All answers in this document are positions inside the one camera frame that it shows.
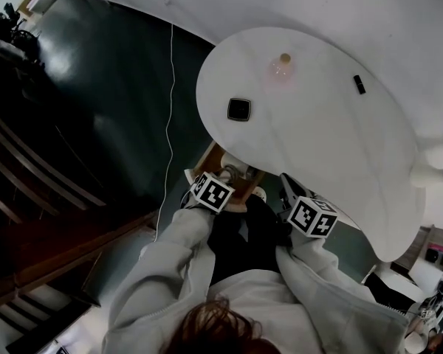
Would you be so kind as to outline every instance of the jacket sleeve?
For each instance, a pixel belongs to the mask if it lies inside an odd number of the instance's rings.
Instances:
[[[372,293],[365,286],[358,284],[338,268],[338,257],[323,248],[325,239],[312,239],[292,230],[291,256],[299,259],[325,281],[333,283],[353,294],[375,302]]]
[[[211,226],[210,213],[203,209],[181,209],[174,214],[172,223],[143,249],[117,289],[109,329],[126,327],[177,302],[184,282],[182,271]]]

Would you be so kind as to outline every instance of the oval table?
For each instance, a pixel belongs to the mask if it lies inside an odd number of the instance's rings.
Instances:
[[[282,53],[293,65],[286,82],[269,67]],[[227,118],[232,97],[251,101],[247,122]],[[395,260],[416,237],[425,190],[409,182],[415,133],[382,84],[344,52],[290,29],[249,29],[208,55],[196,98],[208,133],[226,151],[331,201],[381,260]]]

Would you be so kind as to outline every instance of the person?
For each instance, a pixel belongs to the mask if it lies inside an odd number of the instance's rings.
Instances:
[[[277,246],[274,212],[246,205],[247,241],[233,214],[174,214],[117,290],[105,354],[403,352],[408,320],[339,271],[324,239],[294,229]]]
[[[407,332],[405,333],[405,352],[407,354],[434,353],[442,342],[443,335],[438,333],[439,325],[436,314],[422,317],[428,302],[416,302],[407,310],[410,318]]]

